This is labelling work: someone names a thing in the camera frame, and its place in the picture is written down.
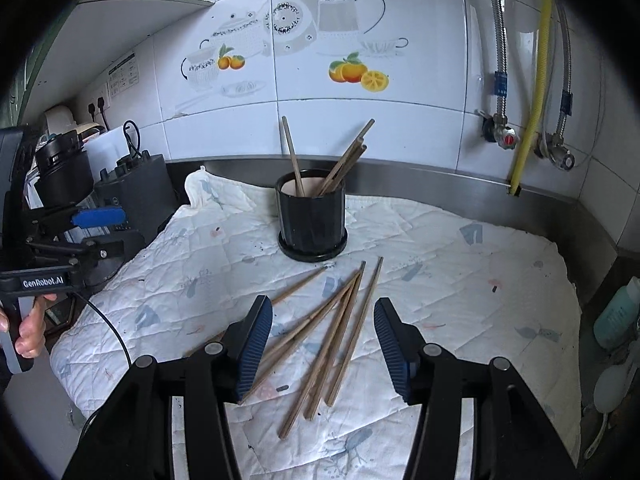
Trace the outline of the person left hand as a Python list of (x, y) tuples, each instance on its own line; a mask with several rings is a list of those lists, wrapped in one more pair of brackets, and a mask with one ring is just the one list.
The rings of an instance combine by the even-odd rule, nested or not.
[(14, 342), (14, 349), (24, 359), (35, 359), (44, 348), (46, 337), (46, 322), (44, 311), (58, 299), (55, 294), (38, 296), (32, 303), (32, 310), (27, 318), (21, 322), (18, 337)]

